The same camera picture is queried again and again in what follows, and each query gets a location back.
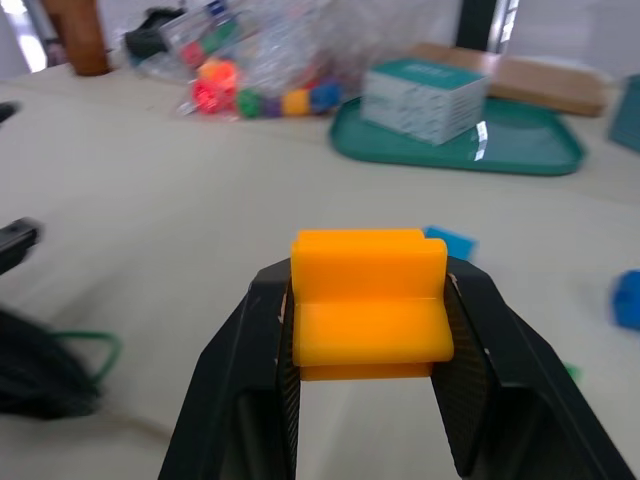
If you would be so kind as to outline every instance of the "purple bead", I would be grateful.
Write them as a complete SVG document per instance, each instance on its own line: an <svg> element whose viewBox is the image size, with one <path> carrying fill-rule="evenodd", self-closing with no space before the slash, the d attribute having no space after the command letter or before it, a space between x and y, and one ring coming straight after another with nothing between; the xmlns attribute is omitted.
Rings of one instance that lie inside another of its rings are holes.
<svg viewBox="0 0 640 480"><path fill-rule="evenodd" d="M262 115L265 117L281 117L282 116L282 99L281 98L265 98L262 103Z"/></svg>

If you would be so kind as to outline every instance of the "white box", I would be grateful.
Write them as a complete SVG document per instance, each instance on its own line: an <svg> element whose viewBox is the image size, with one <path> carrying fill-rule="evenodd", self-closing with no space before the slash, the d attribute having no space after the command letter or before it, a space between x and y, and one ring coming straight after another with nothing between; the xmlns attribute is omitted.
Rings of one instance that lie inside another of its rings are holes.
<svg viewBox="0 0 640 480"><path fill-rule="evenodd" d="M416 59L372 68L365 78L362 117L440 145L482 120L489 79L469 70Z"/></svg>

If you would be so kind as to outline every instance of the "orange bead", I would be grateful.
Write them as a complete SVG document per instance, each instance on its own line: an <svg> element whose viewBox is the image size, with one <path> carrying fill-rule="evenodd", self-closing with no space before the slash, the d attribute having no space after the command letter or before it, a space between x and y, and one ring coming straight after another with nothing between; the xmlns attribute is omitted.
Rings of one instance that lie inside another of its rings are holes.
<svg viewBox="0 0 640 480"><path fill-rule="evenodd" d="M198 75L200 78L204 78L206 80L211 80L213 77L213 72L216 70L217 66L220 64L220 61L215 58L210 58L206 62L204 62L200 68L198 68Z"/></svg>
<svg viewBox="0 0 640 480"><path fill-rule="evenodd" d="M292 90L282 97L282 114L284 116L300 116L311 114L309 90Z"/></svg>
<svg viewBox="0 0 640 480"><path fill-rule="evenodd" d="M238 84L238 71L230 60L218 62L211 70L211 81L220 85L223 90L235 91Z"/></svg>

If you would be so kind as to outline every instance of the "blue bead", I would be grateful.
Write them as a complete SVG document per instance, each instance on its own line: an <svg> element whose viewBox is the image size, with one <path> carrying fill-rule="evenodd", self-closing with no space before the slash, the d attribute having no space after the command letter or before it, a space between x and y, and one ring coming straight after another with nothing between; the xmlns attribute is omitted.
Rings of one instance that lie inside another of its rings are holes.
<svg viewBox="0 0 640 480"><path fill-rule="evenodd" d="M455 232L445 230L440 227L430 226L423 229L427 238L441 238L447 244L447 253L450 257L460 260L469 260L473 253L476 241L469 237L464 237Z"/></svg>
<svg viewBox="0 0 640 480"><path fill-rule="evenodd" d="M640 270L630 270L620 277L611 303L618 325L640 330Z"/></svg>
<svg viewBox="0 0 640 480"><path fill-rule="evenodd" d="M311 111L324 113L340 105L342 88L337 83L326 83L311 89Z"/></svg>

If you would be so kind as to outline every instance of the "colorful beads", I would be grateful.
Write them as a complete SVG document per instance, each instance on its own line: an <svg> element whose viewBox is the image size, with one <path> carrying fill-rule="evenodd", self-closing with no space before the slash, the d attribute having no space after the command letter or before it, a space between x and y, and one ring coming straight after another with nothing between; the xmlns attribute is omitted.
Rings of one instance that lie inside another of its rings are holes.
<svg viewBox="0 0 640 480"><path fill-rule="evenodd" d="M241 71L231 60L211 58L198 68L192 96L199 111L233 110L244 118L302 116L325 113L338 106L342 89L335 81L308 84L282 97L262 97L251 88L238 90Z"/></svg>

